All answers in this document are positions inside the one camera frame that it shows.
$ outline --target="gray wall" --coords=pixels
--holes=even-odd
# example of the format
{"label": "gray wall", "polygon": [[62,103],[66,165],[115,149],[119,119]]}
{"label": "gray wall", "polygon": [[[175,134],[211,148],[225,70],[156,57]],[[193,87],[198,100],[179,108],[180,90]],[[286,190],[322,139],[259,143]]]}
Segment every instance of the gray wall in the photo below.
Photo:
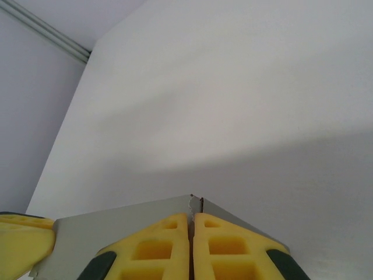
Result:
{"label": "gray wall", "polygon": [[0,12],[0,211],[26,211],[83,69]]}

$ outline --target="yellow foam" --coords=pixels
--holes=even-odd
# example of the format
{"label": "yellow foam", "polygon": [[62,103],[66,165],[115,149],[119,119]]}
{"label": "yellow foam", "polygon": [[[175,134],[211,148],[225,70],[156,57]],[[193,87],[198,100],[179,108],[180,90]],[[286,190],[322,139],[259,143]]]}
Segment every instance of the yellow foam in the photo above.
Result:
{"label": "yellow foam", "polygon": [[171,215],[97,253],[117,257],[105,280],[188,280],[189,240],[185,213]]}
{"label": "yellow foam", "polygon": [[206,213],[195,215],[195,280],[284,280],[266,251],[283,245]]}
{"label": "yellow foam", "polygon": [[34,226],[36,228],[52,229],[54,221],[47,218],[28,217],[17,214],[0,215],[0,222],[16,225]]}
{"label": "yellow foam", "polygon": [[52,253],[51,229],[0,222],[0,279],[14,280]]}

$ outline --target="dark green grip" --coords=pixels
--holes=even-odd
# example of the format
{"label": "dark green grip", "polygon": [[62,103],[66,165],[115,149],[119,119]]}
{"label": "dark green grip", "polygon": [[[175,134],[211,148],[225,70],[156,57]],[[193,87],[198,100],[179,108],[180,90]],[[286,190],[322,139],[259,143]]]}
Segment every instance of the dark green grip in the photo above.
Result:
{"label": "dark green grip", "polygon": [[310,280],[291,255],[275,249],[268,250],[267,255],[281,272],[285,280]]}
{"label": "dark green grip", "polygon": [[117,254],[113,251],[94,257],[77,280],[104,280],[116,257]]}

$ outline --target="square hole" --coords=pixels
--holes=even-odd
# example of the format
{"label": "square hole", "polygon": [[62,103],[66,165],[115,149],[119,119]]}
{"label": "square hole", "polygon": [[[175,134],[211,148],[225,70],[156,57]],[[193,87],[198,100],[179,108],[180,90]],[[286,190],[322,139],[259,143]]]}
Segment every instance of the square hole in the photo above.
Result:
{"label": "square hole", "polygon": [[173,243],[171,241],[147,240],[138,244],[133,260],[159,260],[171,258]]}
{"label": "square hole", "polygon": [[165,229],[176,229],[177,228],[177,222],[173,220],[172,222],[167,223],[164,226],[164,228]]}
{"label": "square hole", "polygon": [[125,271],[121,280],[162,280],[163,268],[148,268]]}
{"label": "square hole", "polygon": [[205,227],[206,228],[217,228],[217,227],[219,228],[220,225],[218,223],[214,223],[214,222],[212,222],[210,220],[206,220],[205,221]]}
{"label": "square hole", "polygon": [[255,264],[249,261],[216,261],[212,267],[215,280],[263,280]]}
{"label": "square hole", "polygon": [[212,237],[209,240],[211,255],[249,254],[245,240],[237,236]]}

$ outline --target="ceiling track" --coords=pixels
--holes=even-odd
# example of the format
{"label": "ceiling track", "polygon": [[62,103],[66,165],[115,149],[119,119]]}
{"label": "ceiling track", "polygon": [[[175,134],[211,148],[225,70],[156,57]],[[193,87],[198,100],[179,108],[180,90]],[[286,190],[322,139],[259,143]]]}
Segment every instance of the ceiling track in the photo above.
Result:
{"label": "ceiling track", "polygon": [[14,17],[20,23],[36,32],[39,36],[53,43],[80,62],[87,63],[90,51],[83,48],[77,42],[54,29],[48,23],[42,21],[27,9],[13,0],[0,0],[0,9]]}

